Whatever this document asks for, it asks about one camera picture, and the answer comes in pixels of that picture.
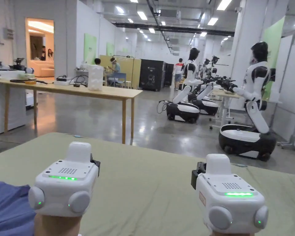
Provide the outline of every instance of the black cabinet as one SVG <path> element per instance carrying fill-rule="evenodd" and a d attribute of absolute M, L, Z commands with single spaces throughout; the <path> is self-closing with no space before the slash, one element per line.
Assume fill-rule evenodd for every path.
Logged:
<path fill-rule="evenodd" d="M 164 87 L 165 71 L 165 62 L 142 59 L 139 87 L 160 91 Z"/>
<path fill-rule="evenodd" d="M 165 86 L 171 86 L 171 82 L 173 79 L 173 70 L 174 70 L 174 64 L 168 64 L 166 63 L 166 71 L 165 71 Z"/>

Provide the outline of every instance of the yellow partition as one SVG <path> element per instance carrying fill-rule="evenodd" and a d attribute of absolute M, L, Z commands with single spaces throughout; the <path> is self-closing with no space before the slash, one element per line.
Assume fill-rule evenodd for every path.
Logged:
<path fill-rule="evenodd" d="M 112 56 L 100 55 L 99 58 L 101 60 L 100 65 L 103 67 L 110 66 L 110 58 Z M 131 87 L 134 89 L 138 89 L 139 80 L 140 80 L 140 71 L 141 71 L 141 59 L 133 59 L 127 57 L 119 57 L 116 56 L 116 61 L 120 65 L 120 72 L 125 73 L 127 75 L 127 81 L 131 81 Z"/>

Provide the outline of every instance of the white sofa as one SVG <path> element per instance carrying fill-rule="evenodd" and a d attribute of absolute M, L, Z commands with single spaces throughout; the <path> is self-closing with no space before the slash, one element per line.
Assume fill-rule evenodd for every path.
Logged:
<path fill-rule="evenodd" d="M 54 77 L 55 66 L 53 61 L 30 60 L 28 67 L 34 68 L 35 77 Z"/>

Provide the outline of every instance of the wheel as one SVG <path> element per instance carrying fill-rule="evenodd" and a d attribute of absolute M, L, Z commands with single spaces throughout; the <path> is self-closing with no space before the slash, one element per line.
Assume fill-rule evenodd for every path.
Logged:
<path fill-rule="evenodd" d="M 196 122 L 196 119 L 195 118 L 190 118 L 189 119 L 189 123 L 194 124 L 195 122 Z"/>
<path fill-rule="evenodd" d="M 259 154 L 258 159 L 261 161 L 268 161 L 271 157 L 271 154 L 269 153 L 264 153 L 264 154 Z"/>
<path fill-rule="evenodd" d="M 168 118 L 168 120 L 174 120 L 175 119 L 174 117 L 172 117 L 171 114 L 168 114 L 167 118 Z"/>
<path fill-rule="evenodd" d="M 227 154 L 231 154 L 233 152 L 233 148 L 231 146 L 225 146 L 224 147 L 224 152 L 226 152 Z"/>

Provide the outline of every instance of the blue chair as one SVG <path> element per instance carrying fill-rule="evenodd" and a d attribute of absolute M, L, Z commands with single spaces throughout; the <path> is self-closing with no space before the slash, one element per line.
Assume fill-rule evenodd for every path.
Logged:
<path fill-rule="evenodd" d="M 127 74 L 125 73 L 113 73 L 109 75 L 108 81 L 110 82 L 110 85 L 113 84 L 113 86 L 116 87 L 116 84 L 119 84 L 119 86 L 126 84 L 126 77 Z"/>

